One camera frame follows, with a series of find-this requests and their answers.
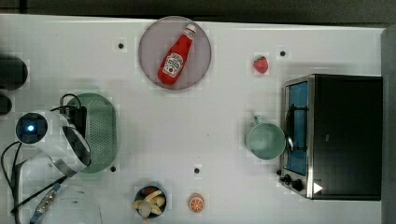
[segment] red ketchup bottle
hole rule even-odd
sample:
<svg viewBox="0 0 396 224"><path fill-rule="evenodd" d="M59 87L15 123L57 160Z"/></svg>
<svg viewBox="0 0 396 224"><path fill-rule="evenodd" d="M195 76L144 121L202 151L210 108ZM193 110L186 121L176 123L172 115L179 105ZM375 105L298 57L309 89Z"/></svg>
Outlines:
<svg viewBox="0 0 396 224"><path fill-rule="evenodd" d="M163 84L173 85L177 82L189 56L195 31L195 26L189 24L184 30L183 35L178 38L176 44L169 49L163 58L163 62L158 70L158 78Z"/></svg>

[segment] orange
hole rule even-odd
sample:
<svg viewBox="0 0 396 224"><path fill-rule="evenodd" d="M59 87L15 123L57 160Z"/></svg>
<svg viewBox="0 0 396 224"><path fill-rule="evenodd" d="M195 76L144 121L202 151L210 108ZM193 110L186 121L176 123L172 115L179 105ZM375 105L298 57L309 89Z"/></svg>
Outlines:
<svg viewBox="0 0 396 224"><path fill-rule="evenodd" d="M205 208L204 198L199 194L194 194L189 202L189 208L193 213L200 213Z"/></svg>

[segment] ketchup label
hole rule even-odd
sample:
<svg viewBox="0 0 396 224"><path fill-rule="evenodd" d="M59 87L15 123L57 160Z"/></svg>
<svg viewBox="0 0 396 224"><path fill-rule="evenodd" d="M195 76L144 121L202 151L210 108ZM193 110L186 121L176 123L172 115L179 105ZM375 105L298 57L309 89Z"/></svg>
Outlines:
<svg viewBox="0 0 396 224"><path fill-rule="evenodd" d="M185 29L184 30L184 35L186 35L189 39L193 39L195 36L195 32L189 30L189 29Z"/></svg>
<svg viewBox="0 0 396 224"><path fill-rule="evenodd" d="M171 77L175 77L183 67L183 58L177 53L171 53L166 57L163 72Z"/></svg>

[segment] green strainer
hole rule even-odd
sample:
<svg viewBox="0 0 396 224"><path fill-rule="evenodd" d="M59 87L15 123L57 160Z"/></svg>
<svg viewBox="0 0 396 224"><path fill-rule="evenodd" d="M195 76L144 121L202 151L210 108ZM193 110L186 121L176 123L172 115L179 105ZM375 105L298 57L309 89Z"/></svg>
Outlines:
<svg viewBox="0 0 396 224"><path fill-rule="evenodd" d="M104 170L116 158L119 150L117 119L114 106L96 93L78 95L81 104L87 107L85 139L91 147L91 164L82 172L96 173ZM76 99L67 103L78 105Z"/></svg>

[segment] red object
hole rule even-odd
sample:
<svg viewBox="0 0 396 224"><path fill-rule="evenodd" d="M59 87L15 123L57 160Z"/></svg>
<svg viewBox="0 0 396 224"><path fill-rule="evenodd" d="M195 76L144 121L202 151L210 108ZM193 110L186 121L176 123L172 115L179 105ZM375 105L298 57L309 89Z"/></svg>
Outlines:
<svg viewBox="0 0 396 224"><path fill-rule="evenodd" d="M152 190L151 188L146 188L146 193L147 195L149 195L150 193L154 192L154 190Z"/></svg>
<svg viewBox="0 0 396 224"><path fill-rule="evenodd" d="M264 74L268 70L267 59L264 56L261 56L259 59L254 61L254 67L258 72Z"/></svg>
<svg viewBox="0 0 396 224"><path fill-rule="evenodd" d="M189 24L184 30L183 35L178 38L176 44L169 49L163 58L163 62L158 70L158 78L163 84L173 85L177 82L189 56L195 31L195 26Z"/></svg>

